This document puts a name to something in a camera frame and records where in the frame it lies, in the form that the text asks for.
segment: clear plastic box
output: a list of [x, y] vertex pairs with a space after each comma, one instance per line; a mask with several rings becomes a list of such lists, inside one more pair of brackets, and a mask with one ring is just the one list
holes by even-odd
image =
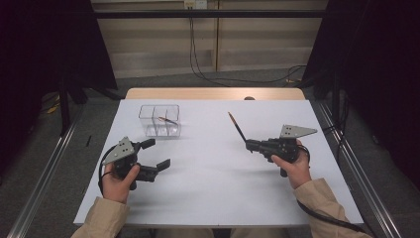
[[181, 134], [178, 105], [143, 105], [139, 118], [148, 137], [168, 138]]

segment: table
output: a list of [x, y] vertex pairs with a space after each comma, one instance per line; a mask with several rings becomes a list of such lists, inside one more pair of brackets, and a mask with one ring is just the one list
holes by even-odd
[[[150, 98], [148, 93], [166, 99], [138, 99]], [[170, 100], [171, 95], [201, 100]], [[245, 96], [265, 100], [235, 100]], [[142, 104], [176, 103], [181, 108], [182, 124], [179, 139], [157, 141], [155, 147], [140, 151], [139, 158], [144, 165], [153, 166], [167, 157], [171, 158], [172, 165], [160, 173], [154, 183], [138, 183], [139, 188], [131, 192], [128, 203], [132, 209], [127, 225], [220, 228], [307, 224], [307, 216], [297, 206], [288, 179], [281, 178], [279, 169], [267, 163], [262, 155], [250, 155], [245, 150], [227, 114], [232, 110], [250, 139], [277, 137], [281, 127], [277, 124], [284, 120], [321, 132], [310, 103], [302, 100], [303, 93], [299, 89], [136, 88], [131, 89], [127, 97], [137, 99], [120, 103], [104, 152], [124, 136], [132, 141], [147, 139], [140, 135], [135, 110]], [[324, 135], [317, 133], [301, 141], [311, 151], [313, 177], [324, 177], [348, 212], [349, 220], [362, 223]], [[84, 221], [94, 197], [100, 195], [98, 190], [95, 172], [74, 223]]]

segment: person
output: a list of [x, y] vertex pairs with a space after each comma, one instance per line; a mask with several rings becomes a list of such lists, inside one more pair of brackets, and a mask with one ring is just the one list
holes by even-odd
[[[348, 222], [345, 210], [340, 205], [330, 187], [323, 178], [312, 179], [309, 173], [308, 155], [300, 151], [298, 159], [291, 164], [278, 156], [271, 156], [276, 165], [287, 171], [289, 182], [294, 189], [297, 200], [309, 209], [324, 216]], [[139, 166], [133, 166], [124, 179], [113, 174], [113, 164], [105, 167], [103, 182], [103, 198], [97, 197], [90, 208], [84, 224], [78, 228], [72, 238], [79, 237], [115, 237], [124, 226], [129, 214], [126, 205], [130, 184], [140, 171]], [[327, 223], [309, 216], [312, 237], [370, 237], [363, 232]], [[231, 238], [236, 237], [287, 237], [284, 229], [232, 229]], [[157, 231], [157, 237], [213, 237], [211, 229], [162, 229]]]

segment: white tabletop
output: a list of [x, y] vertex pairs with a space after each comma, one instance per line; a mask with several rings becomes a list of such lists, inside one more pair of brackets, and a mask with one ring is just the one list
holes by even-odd
[[[300, 138], [311, 154], [311, 175], [325, 178], [353, 223], [363, 223], [333, 154], [306, 100], [122, 100], [101, 155], [128, 136], [148, 139], [139, 120], [145, 104], [177, 104], [181, 136], [157, 140], [140, 150], [139, 162], [155, 166], [171, 159], [169, 169], [155, 182], [138, 181], [131, 191], [127, 225], [142, 227], [239, 227], [308, 224], [287, 178], [263, 155], [250, 153], [229, 118], [231, 112], [247, 139], [279, 136], [283, 124], [314, 128]], [[82, 224], [96, 196], [97, 171], [74, 219]]]

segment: forearm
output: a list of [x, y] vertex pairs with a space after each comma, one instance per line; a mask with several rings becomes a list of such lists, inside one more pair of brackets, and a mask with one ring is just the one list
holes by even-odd
[[[309, 209], [325, 216], [348, 221], [345, 210], [340, 205], [330, 187], [323, 178], [316, 179], [298, 187], [294, 194], [296, 198]], [[312, 236], [318, 237], [369, 237], [365, 233], [323, 222], [309, 216]]]
[[126, 223], [129, 210], [123, 203], [96, 197], [84, 224], [71, 237], [115, 237]]

